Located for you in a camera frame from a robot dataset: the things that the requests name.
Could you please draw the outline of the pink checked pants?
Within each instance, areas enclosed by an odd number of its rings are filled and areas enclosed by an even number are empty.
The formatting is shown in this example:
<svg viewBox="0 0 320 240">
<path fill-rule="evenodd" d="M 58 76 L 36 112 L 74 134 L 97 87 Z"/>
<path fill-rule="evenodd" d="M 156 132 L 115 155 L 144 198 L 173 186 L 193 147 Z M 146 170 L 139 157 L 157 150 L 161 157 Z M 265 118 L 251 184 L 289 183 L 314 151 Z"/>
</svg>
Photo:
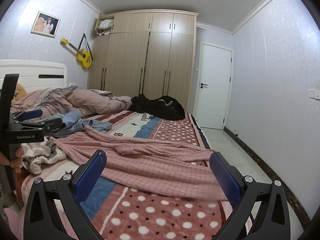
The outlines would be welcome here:
<svg viewBox="0 0 320 240">
<path fill-rule="evenodd" d="M 102 177 L 133 189 L 170 197 L 226 200 L 221 186 L 206 166 L 213 150 L 175 141 L 108 135 L 90 127 L 52 141 L 78 165 L 97 150 L 106 153 Z"/>
</svg>

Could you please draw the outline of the yellow guitar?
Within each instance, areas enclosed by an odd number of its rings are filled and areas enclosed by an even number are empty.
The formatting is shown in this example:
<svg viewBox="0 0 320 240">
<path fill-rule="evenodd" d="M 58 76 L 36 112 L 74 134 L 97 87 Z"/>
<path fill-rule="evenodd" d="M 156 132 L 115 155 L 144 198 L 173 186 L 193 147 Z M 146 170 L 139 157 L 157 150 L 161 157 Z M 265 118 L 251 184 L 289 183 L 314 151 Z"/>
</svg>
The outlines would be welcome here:
<svg viewBox="0 0 320 240">
<path fill-rule="evenodd" d="M 82 42 L 85 41 L 88 51 L 85 49 L 81 49 Z M 80 44 L 78 47 L 71 44 L 66 38 L 62 38 L 60 41 L 62 44 L 70 46 L 72 49 L 76 51 L 76 60 L 80 63 L 80 65 L 84 68 L 89 68 L 93 63 L 93 54 L 89 47 L 86 34 L 83 33 Z"/>
</svg>

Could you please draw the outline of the beige wooden wardrobe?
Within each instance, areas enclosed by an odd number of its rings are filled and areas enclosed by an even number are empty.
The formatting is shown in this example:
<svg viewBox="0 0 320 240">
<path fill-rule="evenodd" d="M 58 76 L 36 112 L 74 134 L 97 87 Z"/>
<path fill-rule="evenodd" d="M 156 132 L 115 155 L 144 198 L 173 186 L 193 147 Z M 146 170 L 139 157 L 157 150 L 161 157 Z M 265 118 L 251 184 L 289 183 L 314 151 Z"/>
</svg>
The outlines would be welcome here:
<svg viewBox="0 0 320 240">
<path fill-rule="evenodd" d="M 196 12 L 144 9 L 100 14 L 87 87 L 190 105 Z"/>
</svg>

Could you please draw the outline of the black garment pile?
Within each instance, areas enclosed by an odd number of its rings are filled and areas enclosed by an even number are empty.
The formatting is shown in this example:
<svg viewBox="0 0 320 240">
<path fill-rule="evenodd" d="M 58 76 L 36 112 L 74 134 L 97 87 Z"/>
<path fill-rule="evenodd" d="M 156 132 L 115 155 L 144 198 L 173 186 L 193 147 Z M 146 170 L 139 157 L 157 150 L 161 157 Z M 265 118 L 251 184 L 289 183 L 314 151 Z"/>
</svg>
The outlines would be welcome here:
<svg viewBox="0 0 320 240">
<path fill-rule="evenodd" d="M 140 114 L 148 113 L 169 121 L 185 119 L 185 111 L 182 105 L 175 98 L 167 95 L 150 100 L 144 94 L 139 94 L 139 96 L 133 97 L 131 102 L 129 111 Z"/>
</svg>

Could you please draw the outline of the framed wall photo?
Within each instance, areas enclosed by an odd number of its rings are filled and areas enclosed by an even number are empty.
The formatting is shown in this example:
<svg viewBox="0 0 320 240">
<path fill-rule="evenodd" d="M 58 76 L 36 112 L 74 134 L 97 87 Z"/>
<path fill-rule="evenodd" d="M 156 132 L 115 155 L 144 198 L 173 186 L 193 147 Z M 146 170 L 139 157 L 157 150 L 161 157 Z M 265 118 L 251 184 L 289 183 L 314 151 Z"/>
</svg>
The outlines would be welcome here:
<svg viewBox="0 0 320 240">
<path fill-rule="evenodd" d="M 39 11 L 33 23 L 31 33 L 55 38 L 60 20 L 58 17 Z"/>
</svg>

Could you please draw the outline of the white bed headboard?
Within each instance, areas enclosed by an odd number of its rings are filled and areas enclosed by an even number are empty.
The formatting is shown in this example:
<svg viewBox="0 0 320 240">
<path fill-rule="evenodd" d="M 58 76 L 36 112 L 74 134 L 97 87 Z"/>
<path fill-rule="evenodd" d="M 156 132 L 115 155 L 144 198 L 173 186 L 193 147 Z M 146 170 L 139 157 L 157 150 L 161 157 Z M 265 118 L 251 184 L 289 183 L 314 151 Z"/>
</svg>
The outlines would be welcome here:
<svg viewBox="0 0 320 240">
<path fill-rule="evenodd" d="M 17 83 L 27 93 L 67 87 L 67 67 L 61 63 L 35 60 L 1 60 L 1 87 L 7 74 L 19 74 Z"/>
</svg>

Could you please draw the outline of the blue denim garment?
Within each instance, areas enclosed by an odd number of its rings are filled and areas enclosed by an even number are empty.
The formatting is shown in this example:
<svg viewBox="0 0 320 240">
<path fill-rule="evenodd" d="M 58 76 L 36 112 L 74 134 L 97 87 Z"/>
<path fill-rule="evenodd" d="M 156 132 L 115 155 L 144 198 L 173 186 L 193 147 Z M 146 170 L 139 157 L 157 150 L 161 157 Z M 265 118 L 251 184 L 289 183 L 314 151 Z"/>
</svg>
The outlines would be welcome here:
<svg viewBox="0 0 320 240">
<path fill-rule="evenodd" d="M 106 133 L 112 128 L 112 124 L 110 122 L 82 118 L 80 112 L 77 110 L 72 110 L 65 115 L 56 114 L 50 118 L 60 118 L 62 120 L 62 126 L 58 129 L 48 132 L 46 134 L 48 137 L 65 138 L 77 132 L 85 132 L 86 126 L 89 126 L 102 133 Z"/>
</svg>

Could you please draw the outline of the orange plush toy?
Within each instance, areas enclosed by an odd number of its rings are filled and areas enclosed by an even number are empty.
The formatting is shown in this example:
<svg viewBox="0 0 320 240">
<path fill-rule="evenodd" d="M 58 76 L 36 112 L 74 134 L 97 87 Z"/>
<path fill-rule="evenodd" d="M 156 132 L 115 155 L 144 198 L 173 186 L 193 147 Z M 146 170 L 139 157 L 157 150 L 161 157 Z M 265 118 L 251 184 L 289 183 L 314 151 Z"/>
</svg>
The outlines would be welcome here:
<svg viewBox="0 0 320 240">
<path fill-rule="evenodd" d="M 17 83 L 16 84 L 16 89 L 15 89 L 15 92 L 14 92 L 13 101 L 19 101 L 22 98 L 25 98 L 27 95 L 28 95 L 28 93 L 25 90 L 25 88 L 21 84 Z"/>
</svg>

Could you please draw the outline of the white wall socket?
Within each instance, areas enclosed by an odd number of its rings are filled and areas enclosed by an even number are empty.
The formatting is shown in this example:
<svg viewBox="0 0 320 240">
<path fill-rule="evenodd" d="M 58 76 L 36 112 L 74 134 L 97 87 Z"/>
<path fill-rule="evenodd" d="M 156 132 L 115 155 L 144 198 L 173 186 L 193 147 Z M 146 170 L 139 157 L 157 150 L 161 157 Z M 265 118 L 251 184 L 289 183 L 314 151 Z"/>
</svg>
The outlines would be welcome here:
<svg viewBox="0 0 320 240">
<path fill-rule="evenodd" d="M 319 89 L 310 89 L 309 90 L 309 98 L 320 100 L 320 90 Z"/>
</svg>

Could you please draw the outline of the white grey patterned garment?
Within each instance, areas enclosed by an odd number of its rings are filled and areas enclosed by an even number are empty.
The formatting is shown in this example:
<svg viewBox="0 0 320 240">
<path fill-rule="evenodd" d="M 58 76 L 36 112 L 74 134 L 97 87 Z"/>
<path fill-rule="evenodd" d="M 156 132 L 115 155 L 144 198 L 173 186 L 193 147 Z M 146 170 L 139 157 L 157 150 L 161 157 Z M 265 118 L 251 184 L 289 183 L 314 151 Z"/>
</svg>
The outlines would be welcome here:
<svg viewBox="0 0 320 240">
<path fill-rule="evenodd" d="M 63 150 L 47 138 L 43 142 L 22 144 L 22 148 L 24 150 L 22 165 L 33 174 L 42 172 L 42 164 L 53 165 L 67 158 Z"/>
</svg>

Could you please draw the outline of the patterned fleece bed blanket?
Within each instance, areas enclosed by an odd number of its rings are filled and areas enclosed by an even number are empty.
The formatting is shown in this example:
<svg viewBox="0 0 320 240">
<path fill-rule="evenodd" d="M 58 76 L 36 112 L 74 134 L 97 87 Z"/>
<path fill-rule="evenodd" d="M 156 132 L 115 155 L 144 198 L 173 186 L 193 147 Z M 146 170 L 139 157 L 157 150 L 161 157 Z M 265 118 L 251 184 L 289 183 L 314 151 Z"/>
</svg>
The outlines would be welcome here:
<svg viewBox="0 0 320 240">
<path fill-rule="evenodd" d="M 168 121 L 131 111 L 92 117 L 110 124 L 56 140 L 66 158 L 24 168 L 17 193 L 26 201 L 35 178 L 73 173 L 96 150 L 107 163 L 81 208 L 104 239 L 211 239 L 232 207 L 209 168 L 212 149 L 191 114 Z"/>
</svg>

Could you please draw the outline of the pink striped duvet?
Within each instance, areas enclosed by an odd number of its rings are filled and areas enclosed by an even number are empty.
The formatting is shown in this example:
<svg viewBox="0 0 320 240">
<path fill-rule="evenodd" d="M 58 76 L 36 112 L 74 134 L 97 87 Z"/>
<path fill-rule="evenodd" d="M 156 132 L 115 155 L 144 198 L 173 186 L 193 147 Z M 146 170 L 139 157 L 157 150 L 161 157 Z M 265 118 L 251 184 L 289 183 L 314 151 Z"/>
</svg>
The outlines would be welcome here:
<svg viewBox="0 0 320 240">
<path fill-rule="evenodd" d="M 129 96 L 114 96 L 111 92 L 83 89 L 73 85 L 31 92 L 18 101 L 12 101 L 10 113 L 40 109 L 43 112 L 41 117 L 48 118 L 76 110 L 82 116 L 89 116 L 121 112 L 128 110 L 131 105 Z"/>
</svg>

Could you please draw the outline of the white bedroom door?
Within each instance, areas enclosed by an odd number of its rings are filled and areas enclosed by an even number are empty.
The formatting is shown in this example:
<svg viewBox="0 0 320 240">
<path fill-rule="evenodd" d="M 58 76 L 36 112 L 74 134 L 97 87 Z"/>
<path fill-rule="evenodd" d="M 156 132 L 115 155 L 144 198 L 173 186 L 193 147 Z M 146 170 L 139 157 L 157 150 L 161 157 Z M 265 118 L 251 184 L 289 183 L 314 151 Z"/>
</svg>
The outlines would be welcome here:
<svg viewBox="0 0 320 240">
<path fill-rule="evenodd" d="M 193 115 L 200 127 L 222 130 L 232 90 L 233 50 L 200 42 Z"/>
</svg>

